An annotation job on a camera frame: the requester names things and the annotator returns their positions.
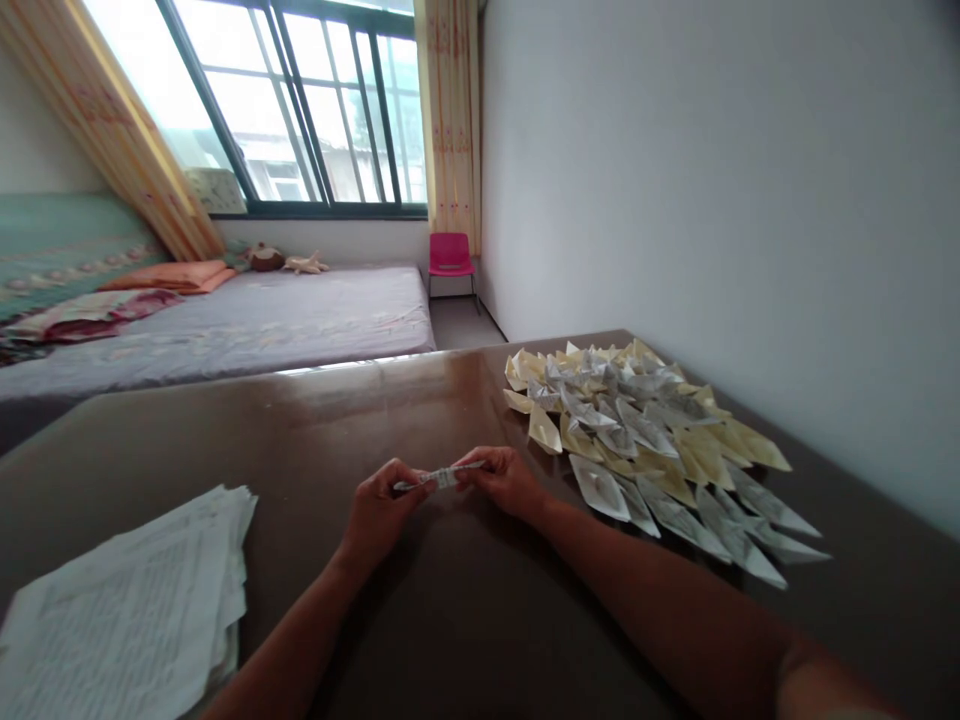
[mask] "window frame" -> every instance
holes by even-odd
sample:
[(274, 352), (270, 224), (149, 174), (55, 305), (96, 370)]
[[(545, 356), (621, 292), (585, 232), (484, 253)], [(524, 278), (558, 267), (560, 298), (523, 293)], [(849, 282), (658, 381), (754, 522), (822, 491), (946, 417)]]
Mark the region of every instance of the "window frame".
[[(264, 60), (267, 63), (267, 70), (265, 73), (203, 65), (197, 56), (189, 35), (187, 34), (179, 12), (175, 7), (174, 1), (175, 0), (156, 0), (156, 3), (160, 9), (161, 15), (163, 15), (163, 19), (166, 22), (168, 30), (170, 31), (170, 35), (177, 46), (177, 50), (180, 52), (180, 57), (183, 59), (184, 65), (187, 68), (187, 72), (189, 73), (190, 78), (197, 89), (197, 93), (200, 95), (200, 100), (203, 103), (207, 114), (210, 116), (210, 122), (213, 124), (214, 132), (216, 133), (220, 144), (223, 146), (227, 159), (232, 166), (233, 173), (237, 178), (237, 182), (240, 184), (243, 194), (246, 196), (246, 215), (225, 215), (215, 213), (212, 214), (211, 217), (225, 220), (423, 220), (427, 218), (426, 203), (402, 202), (400, 193), (400, 174), (397, 166), (396, 148), (394, 147), (393, 142), (393, 131), (390, 127), (391, 116), (389, 113), (387, 92), (384, 85), (384, 69), (381, 64), (379, 43), (377, 41), (378, 37), (381, 36), (416, 41), (414, 34), (414, 20), (412, 16), (402, 15), (399, 13), (390, 12), (388, 10), (378, 10), (375, 8), (358, 7), (354, 5), (330, 2), (329, 0), (213, 0), (214, 2), (220, 4), (235, 5), (238, 7), (247, 8), (251, 11), (251, 22), (257, 33), (258, 42), (272, 42), (275, 51), (277, 52), (280, 64), (280, 79), (278, 80), (277, 74), (271, 69), (270, 63), (266, 57), (266, 51), (262, 45), (261, 52), (264, 54)], [(261, 38), (259, 25), (252, 16), (252, 12), (254, 10), (260, 10), (266, 16), (267, 25), (270, 30), (269, 37), (264, 36)], [(337, 70), (335, 68), (333, 69), (333, 81), (305, 81), (300, 76), (300, 71), (297, 67), (296, 56), (293, 52), (292, 43), (289, 33), (287, 32), (286, 22), (283, 16), (284, 12), (316, 18), (321, 22), (332, 20), (346, 25), (348, 32), (350, 33), (351, 44), (353, 46), (354, 63), (356, 64), (357, 72), (356, 83), (339, 81), (337, 79)], [(329, 38), (326, 37), (327, 28), (325, 22), (323, 24), (323, 30), (329, 51)], [(371, 78), (365, 78), (363, 76), (363, 68), (361, 66), (357, 44), (358, 32), (366, 33), (370, 43), (370, 56), (374, 75), (372, 82)], [(230, 128), (227, 125), (223, 113), (220, 110), (220, 106), (217, 103), (216, 97), (214, 96), (213, 90), (206, 76), (207, 71), (229, 72), (237, 75), (251, 75), (270, 79), (276, 92), (278, 93), (277, 101), (287, 124), (288, 135), (290, 136), (290, 142), (293, 146), (296, 162), (298, 167), (300, 167), (301, 175), (303, 175), (304, 170), (307, 170), (316, 179), (317, 183), (319, 183), (319, 186), (314, 187), (314, 182), (310, 177), (303, 177), (304, 186), (306, 187), (308, 195), (311, 198), (315, 196), (315, 191), (319, 192), (319, 198), (317, 200), (298, 202), (261, 200), (259, 198), (259, 193), (256, 191), (253, 179), (251, 178), (250, 172), (243, 158), (242, 151), (237, 141), (234, 139), (233, 134), (230, 132)], [(280, 89), (280, 83), (286, 86), (290, 101), (289, 109), (285, 106), (284, 102), (281, 101), (282, 90)], [(374, 168), (374, 180), (377, 186), (377, 197), (378, 199), (383, 199), (386, 197), (387, 183), (390, 183), (390, 188), (393, 191), (394, 198), (392, 202), (383, 200), (380, 202), (342, 202), (334, 199), (330, 178), (327, 174), (326, 163), (323, 159), (323, 151), (320, 146), (319, 137), (317, 136), (316, 127), (314, 126), (311, 118), (310, 107), (307, 102), (306, 91), (304, 87), (305, 85), (317, 85), (337, 88), (338, 100), (340, 101), (341, 111), (343, 112), (341, 92), (344, 86), (351, 86), (353, 84), (357, 85), (357, 90), (361, 97), (367, 132), (370, 136), (370, 148), (373, 159), (371, 164)], [(379, 104), (380, 117), (383, 123), (383, 140), (386, 144), (385, 150), (390, 169), (389, 177), (382, 174), (381, 163), (379, 159), (380, 156), (377, 150), (377, 133), (374, 130), (370, 112), (370, 101), (373, 100), (373, 98), (368, 99), (368, 93), (366, 92), (366, 88), (371, 86), (376, 88), (376, 102)], [(289, 110), (291, 109), (295, 117), (289, 116)], [(397, 117), (396, 120), (397, 127), (402, 132), (402, 120), (400, 117)], [(303, 138), (303, 145), (305, 146), (304, 148), (299, 146), (296, 133), (293, 132), (294, 122), (297, 125), (297, 129), (300, 130), (301, 137)], [(346, 123), (345, 116), (344, 131), (347, 134), (351, 158), (354, 162), (354, 165), (356, 165), (356, 154), (353, 147), (351, 130), (349, 125)], [(409, 189), (409, 177), (405, 177), (405, 182), (407, 184), (407, 188)], [(363, 193), (363, 188), (360, 187), (361, 183), (359, 171), (357, 171), (357, 184), (360, 192)]]

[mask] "glossy table surface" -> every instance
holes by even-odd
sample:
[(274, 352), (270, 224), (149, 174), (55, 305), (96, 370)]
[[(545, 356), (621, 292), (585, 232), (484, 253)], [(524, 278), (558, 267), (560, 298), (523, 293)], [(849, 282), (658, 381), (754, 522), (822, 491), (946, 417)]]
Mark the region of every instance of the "glossy table surface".
[[(525, 346), (549, 352), (565, 340)], [(323, 568), (356, 484), (393, 456), (433, 469), (475, 445), (513, 445), (550, 492), (585, 507), (569, 461), (528, 444), (526, 417), (504, 404), (503, 366), (517, 348), (94, 398), (0, 461), (0, 604), (118, 532), (219, 483), (245, 484), (260, 496), (245, 545), (245, 658)], [(665, 544), (819, 639), (910, 714), (960, 716), (960, 547), (719, 391), (718, 400), (780, 445), (795, 471), (764, 482), (823, 532), (813, 544), (835, 559), (787, 567), (780, 592)], [(446, 491), (418, 510), (361, 594), (312, 710), (388, 714), (688, 711), (542, 539), (485, 498)]]

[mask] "hand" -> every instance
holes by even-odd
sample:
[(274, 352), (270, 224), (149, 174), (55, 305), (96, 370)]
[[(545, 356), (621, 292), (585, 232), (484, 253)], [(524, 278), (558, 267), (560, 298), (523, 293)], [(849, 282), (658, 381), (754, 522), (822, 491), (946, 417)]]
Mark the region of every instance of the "hand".
[(483, 467), (457, 472), (457, 491), (478, 487), (505, 513), (533, 524), (552, 496), (537, 482), (520, 454), (511, 447), (478, 447), (454, 465), (469, 465), (481, 460), (485, 463)]
[[(398, 482), (419, 487), (396, 497)], [(407, 518), (436, 489), (435, 480), (421, 484), (416, 470), (394, 458), (357, 486), (338, 554), (372, 571), (393, 550)]]

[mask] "curtain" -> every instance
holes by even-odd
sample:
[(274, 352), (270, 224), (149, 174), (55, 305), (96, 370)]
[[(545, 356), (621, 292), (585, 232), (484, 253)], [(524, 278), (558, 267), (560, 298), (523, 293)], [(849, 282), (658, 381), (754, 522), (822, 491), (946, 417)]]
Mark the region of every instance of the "curtain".
[(477, 0), (416, 0), (427, 202), (432, 232), (464, 232), (480, 254)]
[(177, 260), (223, 241), (82, 0), (3, 0), (0, 37), (107, 183)]

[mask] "white wall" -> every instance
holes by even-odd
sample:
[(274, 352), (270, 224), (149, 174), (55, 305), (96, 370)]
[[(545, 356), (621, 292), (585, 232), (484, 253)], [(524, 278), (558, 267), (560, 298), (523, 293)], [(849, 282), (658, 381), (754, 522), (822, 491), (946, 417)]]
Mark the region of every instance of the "white wall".
[(960, 537), (944, 5), (492, 0), (482, 292), (507, 337), (632, 330)]
[(0, 194), (105, 187), (40, 91), (0, 45)]
[[(285, 255), (319, 250), (320, 259), (328, 265), (415, 262), (426, 282), (430, 264), (426, 220), (216, 220), (214, 224), (227, 239), (250, 245), (262, 242)], [(434, 297), (469, 292), (469, 279), (433, 280)]]

